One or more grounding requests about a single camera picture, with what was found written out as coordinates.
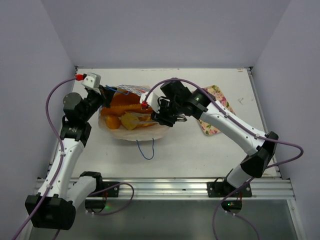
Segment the metal tongs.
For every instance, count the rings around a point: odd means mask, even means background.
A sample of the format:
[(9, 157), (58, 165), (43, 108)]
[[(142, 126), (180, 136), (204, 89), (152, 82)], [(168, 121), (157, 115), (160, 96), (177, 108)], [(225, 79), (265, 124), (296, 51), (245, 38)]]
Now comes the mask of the metal tongs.
[(159, 124), (161, 126), (173, 127), (175, 123), (186, 122), (187, 117), (185, 115), (170, 115), (165, 116), (160, 113), (138, 113), (131, 112), (131, 114), (138, 119), (138, 124)]

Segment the checkered paper bag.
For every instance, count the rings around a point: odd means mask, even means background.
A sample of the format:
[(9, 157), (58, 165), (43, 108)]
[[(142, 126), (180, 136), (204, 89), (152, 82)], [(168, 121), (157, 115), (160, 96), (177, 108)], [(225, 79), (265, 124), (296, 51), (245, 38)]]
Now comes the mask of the checkered paper bag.
[(119, 85), (105, 86), (114, 95), (110, 107), (101, 107), (98, 112), (98, 125), (110, 132), (117, 140), (135, 142), (143, 158), (152, 160), (144, 155), (140, 142), (151, 141), (152, 151), (155, 150), (155, 140), (163, 138), (168, 132), (167, 126), (162, 126), (151, 119), (152, 109), (142, 109), (140, 98), (150, 90), (149, 86)]

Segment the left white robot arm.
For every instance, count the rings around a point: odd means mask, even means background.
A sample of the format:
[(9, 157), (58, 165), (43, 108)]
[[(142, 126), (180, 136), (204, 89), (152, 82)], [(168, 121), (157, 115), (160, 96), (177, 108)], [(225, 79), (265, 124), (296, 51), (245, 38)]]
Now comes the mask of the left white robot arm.
[(103, 193), (104, 184), (99, 172), (83, 172), (75, 185), (69, 186), (76, 162), (90, 136), (89, 119), (100, 107), (110, 107), (114, 96), (112, 90), (103, 86), (86, 91), (86, 98), (76, 92), (64, 97), (64, 116), (58, 136), (62, 144), (37, 194), (26, 198), (25, 207), (35, 228), (69, 230), (86, 197)]

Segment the long ridged orange bread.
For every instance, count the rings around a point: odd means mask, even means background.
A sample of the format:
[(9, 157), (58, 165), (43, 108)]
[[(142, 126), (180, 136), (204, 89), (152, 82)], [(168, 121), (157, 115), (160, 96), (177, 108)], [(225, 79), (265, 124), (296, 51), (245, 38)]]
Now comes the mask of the long ridged orange bread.
[(141, 105), (129, 104), (129, 105), (113, 105), (110, 107), (103, 107), (100, 111), (101, 116), (122, 116), (126, 112), (139, 112), (141, 111)]

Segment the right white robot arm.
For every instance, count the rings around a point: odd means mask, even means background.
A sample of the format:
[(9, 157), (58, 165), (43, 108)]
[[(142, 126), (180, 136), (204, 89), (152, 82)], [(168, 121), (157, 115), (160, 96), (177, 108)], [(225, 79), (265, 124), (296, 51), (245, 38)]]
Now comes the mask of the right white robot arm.
[(151, 107), (152, 120), (162, 126), (172, 127), (176, 122), (194, 117), (233, 140), (246, 153), (246, 157), (227, 174), (216, 190), (235, 196), (246, 181), (262, 177), (275, 154), (279, 136), (272, 131), (265, 133), (255, 129), (205, 89), (197, 86), (195, 91), (190, 91), (184, 83), (185, 80), (179, 78), (164, 80), (159, 83), (162, 96), (150, 90), (140, 98), (140, 103)]

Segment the herb bread slice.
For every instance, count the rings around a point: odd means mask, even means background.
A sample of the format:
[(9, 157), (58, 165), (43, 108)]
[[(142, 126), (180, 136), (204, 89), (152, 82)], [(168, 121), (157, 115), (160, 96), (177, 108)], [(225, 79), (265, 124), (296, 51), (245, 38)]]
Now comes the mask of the herb bread slice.
[(120, 118), (121, 124), (127, 129), (127, 130), (133, 130), (137, 127), (139, 121), (139, 118), (133, 115), (130, 112), (126, 112), (123, 114)]

